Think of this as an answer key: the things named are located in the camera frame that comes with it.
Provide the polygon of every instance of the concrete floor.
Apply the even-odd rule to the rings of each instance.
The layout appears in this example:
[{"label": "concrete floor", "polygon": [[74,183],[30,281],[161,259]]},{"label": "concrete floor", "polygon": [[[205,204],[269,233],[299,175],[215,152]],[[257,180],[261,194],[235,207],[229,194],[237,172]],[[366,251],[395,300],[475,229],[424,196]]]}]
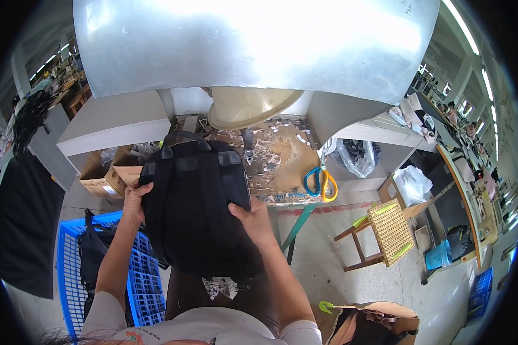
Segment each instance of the concrete floor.
[{"label": "concrete floor", "polygon": [[[366,215],[370,203],[377,199],[375,191],[342,193],[330,206],[345,206],[311,214],[297,236],[292,271],[312,304],[320,300],[334,304],[396,302],[414,310],[421,319],[415,344],[450,344],[466,321],[468,295],[476,273],[475,260],[438,273],[426,286],[420,283],[426,268],[416,248],[391,267],[381,263],[348,273],[343,271],[344,266],[358,263],[359,255],[351,236],[338,242],[334,237],[349,228],[353,220]],[[85,208],[100,214],[120,210],[122,205],[122,200],[109,203],[94,197],[76,181],[65,195],[60,220],[83,217]],[[287,208],[279,209],[278,215],[284,239],[298,216]],[[366,256],[378,252],[370,228],[359,233],[359,241]],[[166,293],[170,271],[160,271]],[[54,300],[40,299],[5,285],[31,334],[67,332],[56,276]]]}]

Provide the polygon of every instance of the black backpack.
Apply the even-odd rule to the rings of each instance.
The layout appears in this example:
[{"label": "black backpack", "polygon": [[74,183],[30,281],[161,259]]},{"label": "black backpack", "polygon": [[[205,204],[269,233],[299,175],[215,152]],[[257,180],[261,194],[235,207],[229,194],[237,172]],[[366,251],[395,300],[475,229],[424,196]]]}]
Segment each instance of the black backpack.
[{"label": "black backpack", "polygon": [[[192,141],[169,147],[169,140]],[[240,287],[264,272],[257,247],[232,216],[228,203],[250,209],[242,159],[226,142],[205,141],[179,131],[142,168],[140,185],[153,181],[142,197],[146,234],[157,259],[206,279],[231,277]]]},{"label": "black backpack", "polygon": [[[92,217],[94,214],[89,209],[84,210],[84,215],[86,231],[78,236],[77,243],[79,245],[79,256],[81,257],[81,267],[79,270],[81,284],[88,293],[87,299],[84,302],[84,320],[86,320],[96,294],[98,270],[109,245],[111,245],[113,236],[115,236],[115,230],[101,224],[93,224]],[[134,326],[127,291],[125,291],[125,320],[127,327]]]}]

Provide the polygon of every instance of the yellow scissors handle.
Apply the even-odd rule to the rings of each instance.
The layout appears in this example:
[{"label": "yellow scissors handle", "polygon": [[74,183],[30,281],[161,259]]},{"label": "yellow scissors handle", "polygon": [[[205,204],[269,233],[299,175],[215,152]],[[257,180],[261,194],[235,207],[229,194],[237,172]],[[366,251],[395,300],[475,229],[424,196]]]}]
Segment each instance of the yellow scissors handle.
[{"label": "yellow scissors handle", "polygon": [[[334,181],[334,178],[332,177],[332,175],[330,175],[328,170],[323,169],[323,174],[324,174],[324,182],[323,182],[323,187],[321,188],[321,193],[322,193],[321,195],[323,197],[323,201],[325,203],[333,202],[336,199],[336,197],[338,196],[338,185],[336,184],[336,181]],[[330,181],[332,183],[332,185],[334,186],[334,194],[331,197],[326,196],[326,189],[328,187],[328,181]]]}]

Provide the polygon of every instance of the blue scissors handle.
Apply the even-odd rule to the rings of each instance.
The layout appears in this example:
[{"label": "blue scissors handle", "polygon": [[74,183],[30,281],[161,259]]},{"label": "blue scissors handle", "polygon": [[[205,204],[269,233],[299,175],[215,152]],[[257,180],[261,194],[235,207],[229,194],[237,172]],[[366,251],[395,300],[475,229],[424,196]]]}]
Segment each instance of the blue scissors handle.
[{"label": "blue scissors handle", "polygon": [[[315,192],[311,191],[307,184],[307,180],[309,179],[309,176],[311,176],[312,174],[315,174],[315,186],[317,188],[317,191],[315,191]],[[321,185],[320,185],[319,175],[320,175],[320,168],[314,167],[310,172],[307,173],[307,175],[305,175],[305,178],[303,180],[303,186],[305,187],[305,191],[307,192],[307,194],[309,194],[312,197],[318,197],[320,195]]]}]

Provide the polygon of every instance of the cardboard box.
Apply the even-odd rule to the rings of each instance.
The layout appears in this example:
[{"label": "cardboard box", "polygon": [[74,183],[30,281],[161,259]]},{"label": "cardboard box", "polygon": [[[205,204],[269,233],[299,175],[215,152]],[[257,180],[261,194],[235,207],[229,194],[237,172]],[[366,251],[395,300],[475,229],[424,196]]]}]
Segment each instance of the cardboard box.
[{"label": "cardboard box", "polygon": [[104,174],[100,152],[101,150],[90,153],[79,181],[97,197],[122,199],[125,197],[126,184],[112,167]]},{"label": "cardboard box", "polygon": [[421,203],[418,205],[413,205],[410,207],[405,207],[405,201],[399,192],[399,189],[395,185],[395,181],[393,180],[393,174],[382,184],[380,189],[378,190],[378,196],[380,197],[380,201],[382,203],[387,203],[393,199],[397,199],[399,205],[401,206],[401,210],[403,210],[403,216],[405,219],[415,217],[422,213],[428,206],[434,203],[434,198],[428,200],[425,203]]},{"label": "cardboard box", "polygon": [[322,342],[324,345],[339,345],[336,342],[338,331],[338,318],[342,316],[346,308],[354,308],[357,310],[370,310],[373,312],[383,313],[388,316],[395,316],[397,319],[391,323],[392,332],[398,335],[404,331],[409,331],[409,334],[401,339],[397,345],[413,345],[416,340],[416,332],[420,324],[420,318],[411,309],[393,302],[369,302],[364,304],[340,305],[331,308],[332,314],[322,312],[318,306],[312,306],[315,319],[322,335]]},{"label": "cardboard box", "polygon": [[131,156],[130,150],[134,145],[119,146],[113,158],[111,167],[117,172],[126,185],[130,185],[140,177],[142,166],[138,165],[138,159]]}]

